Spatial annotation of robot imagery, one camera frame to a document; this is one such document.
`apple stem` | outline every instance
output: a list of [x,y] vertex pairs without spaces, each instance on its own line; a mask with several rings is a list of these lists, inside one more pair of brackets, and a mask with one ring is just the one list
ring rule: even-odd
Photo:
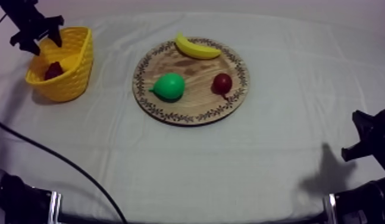
[[222,94],[221,95],[226,101],[228,101],[229,100],[229,98],[228,97],[226,97],[226,95],[225,94]]

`white tablecloth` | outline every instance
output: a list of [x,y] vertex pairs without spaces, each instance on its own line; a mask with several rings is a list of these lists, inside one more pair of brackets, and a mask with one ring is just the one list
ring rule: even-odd
[[[19,53],[0,64],[0,119],[86,169],[130,220],[301,216],[320,211],[327,193],[385,176],[372,157],[350,163],[340,158],[341,147],[358,141],[352,112],[385,108],[385,36],[232,13],[145,13],[66,24],[73,25],[93,32],[87,91],[75,101],[51,104],[25,84],[30,55]],[[178,31],[225,43],[246,62],[251,87],[228,118],[174,127],[136,104],[137,62]],[[82,175],[1,131],[0,167],[62,192],[64,211],[117,218]]]

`woven plastic basket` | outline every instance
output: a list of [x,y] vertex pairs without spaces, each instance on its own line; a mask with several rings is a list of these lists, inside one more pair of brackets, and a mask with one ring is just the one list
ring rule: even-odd
[[[39,44],[40,56],[34,56],[26,75],[26,82],[39,93],[56,102],[79,97],[87,88],[93,62],[91,30],[87,27],[69,27],[60,30],[62,47],[49,38]],[[64,73],[45,80],[51,63],[59,62]]]

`round wooden tray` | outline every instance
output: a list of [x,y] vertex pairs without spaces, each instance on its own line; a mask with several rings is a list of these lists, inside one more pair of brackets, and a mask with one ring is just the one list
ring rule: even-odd
[[[188,38],[193,43],[221,50],[212,60],[197,60],[178,51],[174,41],[159,44],[150,50],[137,65],[133,78],[136,101],[153,118],[172,125],[194,126],[215,122],[228,116],[243,102],[249,88],[249,73],[242,59],[229,47],[206,38]],[[166,73],[184,77],[185,92],[174,103],[161,101],[148,89]],[[231,91],[213,94],[211,85],[219,73],[233,80]]]

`banana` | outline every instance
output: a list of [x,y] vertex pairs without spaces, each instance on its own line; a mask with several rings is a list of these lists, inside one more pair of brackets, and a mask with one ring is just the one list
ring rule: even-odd
[[201,60],[208,60],[215,58],[221,54],[221,51],[209,46],[197,45],[189,42],[182,33],[178,33],[175,39],[176,45],[184,54]]

